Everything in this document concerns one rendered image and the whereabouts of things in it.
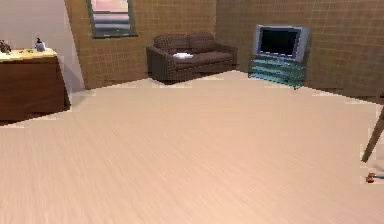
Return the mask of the teal glass television stand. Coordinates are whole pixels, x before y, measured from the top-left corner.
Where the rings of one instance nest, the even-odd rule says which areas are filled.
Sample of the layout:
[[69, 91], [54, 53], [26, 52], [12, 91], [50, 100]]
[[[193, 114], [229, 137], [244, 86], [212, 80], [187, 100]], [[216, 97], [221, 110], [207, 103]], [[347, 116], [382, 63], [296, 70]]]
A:
[[248, 77], [284, 84], [296, 90], [306, 80], [306, 65], [284, 58], [255, 55], [249, 62]]

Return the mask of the silver television set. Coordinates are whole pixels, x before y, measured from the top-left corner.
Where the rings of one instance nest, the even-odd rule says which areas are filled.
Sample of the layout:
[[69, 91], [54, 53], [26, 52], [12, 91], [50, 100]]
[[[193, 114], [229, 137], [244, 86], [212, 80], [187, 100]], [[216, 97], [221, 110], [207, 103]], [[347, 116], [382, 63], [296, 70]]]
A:
[[309, 27], [257, 25], [252, 54], [302, 62], [309, 36]]

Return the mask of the brown checked sofa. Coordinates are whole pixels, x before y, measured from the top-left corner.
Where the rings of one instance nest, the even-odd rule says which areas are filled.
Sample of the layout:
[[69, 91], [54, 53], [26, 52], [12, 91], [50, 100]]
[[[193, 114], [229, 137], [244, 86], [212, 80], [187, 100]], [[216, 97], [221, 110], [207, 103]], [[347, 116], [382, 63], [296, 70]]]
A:
[[[193, 58], [172, 56], [184, 52]], [[148, 76], [165, 85], [231, 71], [237, 66], [237, 48], [217, 43], [208, 32], [156, 36], [146, 55]]]

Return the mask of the green framed window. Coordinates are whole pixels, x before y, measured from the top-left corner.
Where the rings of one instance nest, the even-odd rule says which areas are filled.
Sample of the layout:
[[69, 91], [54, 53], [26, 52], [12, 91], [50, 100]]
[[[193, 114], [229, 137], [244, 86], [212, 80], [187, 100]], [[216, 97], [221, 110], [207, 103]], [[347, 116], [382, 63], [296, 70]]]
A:
[[135, 37], [132, 0], [86, 0], [94, 39]]

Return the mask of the brown wooden furniture leg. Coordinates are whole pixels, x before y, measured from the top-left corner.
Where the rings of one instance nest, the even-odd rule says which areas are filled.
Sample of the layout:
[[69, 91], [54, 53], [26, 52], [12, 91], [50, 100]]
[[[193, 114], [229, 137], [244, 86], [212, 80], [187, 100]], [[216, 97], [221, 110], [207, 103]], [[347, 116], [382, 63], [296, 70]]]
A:
[[369, 160], [383, 131], [384, 131], [384, 107], [381, 110], [381, 113], [373, 129], [372, 135], [366, 146], [366, 149], [361, 159], [362, 162], [367, 162]]

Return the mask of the brown wooden sideboard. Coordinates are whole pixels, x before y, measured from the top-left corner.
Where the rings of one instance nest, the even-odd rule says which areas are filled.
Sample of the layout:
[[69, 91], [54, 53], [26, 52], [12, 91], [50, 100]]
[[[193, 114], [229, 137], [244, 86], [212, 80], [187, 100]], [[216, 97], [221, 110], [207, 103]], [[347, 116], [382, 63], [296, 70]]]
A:
[[0, 53], [0, 126], [70, 109], [57, 53]]

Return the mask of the orange grey dumbbell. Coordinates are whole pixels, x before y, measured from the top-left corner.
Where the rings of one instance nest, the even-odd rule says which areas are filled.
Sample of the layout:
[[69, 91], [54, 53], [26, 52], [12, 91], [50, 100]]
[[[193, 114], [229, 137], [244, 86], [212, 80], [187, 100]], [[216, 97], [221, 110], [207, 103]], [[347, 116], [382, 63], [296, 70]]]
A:
[[373, 183], [376, 179], [384, 179], [384, 174], [369, 173], [366, 177], [366, 182]]

